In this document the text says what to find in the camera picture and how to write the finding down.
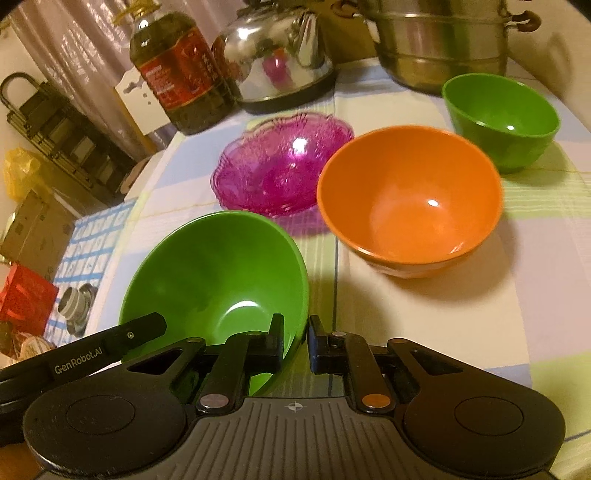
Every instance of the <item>pink curtain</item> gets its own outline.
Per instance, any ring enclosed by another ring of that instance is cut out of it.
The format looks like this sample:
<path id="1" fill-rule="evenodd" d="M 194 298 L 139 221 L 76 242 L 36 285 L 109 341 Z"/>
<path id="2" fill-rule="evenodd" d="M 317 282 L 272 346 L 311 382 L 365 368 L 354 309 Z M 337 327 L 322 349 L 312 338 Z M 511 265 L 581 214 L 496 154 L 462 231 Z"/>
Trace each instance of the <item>pink curtain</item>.
<path id="1" fill-rule="evenodd" d="M 19 39 L 46 78 L 94 124 L 136 160 L 150 152 L 133 129 L 115 85 L 132 66 L 131 26 L 114 27 L 113 18 L 126 8 L 123 0 L 26 0 L 11 14 Z M 168 0 L 184 11 L 213 42 L 243 6 L 240 0 Z M 164 148 L 174 135 L 169 125 L 151 135 Z"/>

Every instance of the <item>oil bottle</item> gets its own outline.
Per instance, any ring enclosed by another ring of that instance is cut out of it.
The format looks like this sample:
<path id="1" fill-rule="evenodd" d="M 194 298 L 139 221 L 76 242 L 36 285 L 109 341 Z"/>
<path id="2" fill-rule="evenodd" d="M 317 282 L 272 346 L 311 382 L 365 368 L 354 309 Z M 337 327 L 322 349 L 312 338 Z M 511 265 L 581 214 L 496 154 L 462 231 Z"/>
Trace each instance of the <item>oil bottle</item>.
<path id="1" fill-rule="evenodd" d="M 234 100 L 195 21 L 154 0 L 134 0 L 115 17 L 134 20 L 129 58 L 173 125 L 186 135 L 221 121 Z"/>

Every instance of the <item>kettle spout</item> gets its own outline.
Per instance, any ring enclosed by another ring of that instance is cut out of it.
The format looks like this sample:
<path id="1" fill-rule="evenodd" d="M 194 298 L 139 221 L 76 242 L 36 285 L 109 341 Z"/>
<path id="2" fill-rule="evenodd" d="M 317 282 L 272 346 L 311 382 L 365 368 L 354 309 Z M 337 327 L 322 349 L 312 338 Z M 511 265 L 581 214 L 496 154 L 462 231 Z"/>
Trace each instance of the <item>kettle spout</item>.
<path id="1" fill-rule="evenodd" d="M 320 36 L 318 16 L 310 10 L 304 11 L 295 40 L 295 57 L 305 68 L 316 69 L 324 63 L 324 46 Z"/>

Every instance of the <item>red box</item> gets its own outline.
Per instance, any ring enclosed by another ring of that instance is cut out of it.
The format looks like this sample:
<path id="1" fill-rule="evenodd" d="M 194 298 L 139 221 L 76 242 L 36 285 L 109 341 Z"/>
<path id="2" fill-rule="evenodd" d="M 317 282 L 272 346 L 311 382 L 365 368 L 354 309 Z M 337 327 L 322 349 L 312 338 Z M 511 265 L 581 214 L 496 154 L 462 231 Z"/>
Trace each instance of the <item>red box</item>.
<path id="1" fill-rule="evenodd" d="M 42 336 L 57 297 L 57 287 L 22 265 L 13 264 L 0 292 L 0 320 L 17 330 Z"/>

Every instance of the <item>purple bowl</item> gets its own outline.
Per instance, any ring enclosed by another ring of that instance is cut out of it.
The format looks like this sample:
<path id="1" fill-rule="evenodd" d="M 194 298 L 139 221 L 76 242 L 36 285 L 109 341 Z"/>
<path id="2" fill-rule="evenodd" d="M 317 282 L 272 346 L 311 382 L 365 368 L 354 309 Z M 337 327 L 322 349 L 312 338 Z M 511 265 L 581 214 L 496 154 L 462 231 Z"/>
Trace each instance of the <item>purple bowl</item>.
<path id="1" fill-rule="evenodd" d="M 224 149 L 212 189 L 229 210 L 269 218 L 302 212 L 316 205 L 316 184 L 328 159 L 352 139 L 353 129 L 332 115 L 267 120 Z"/>

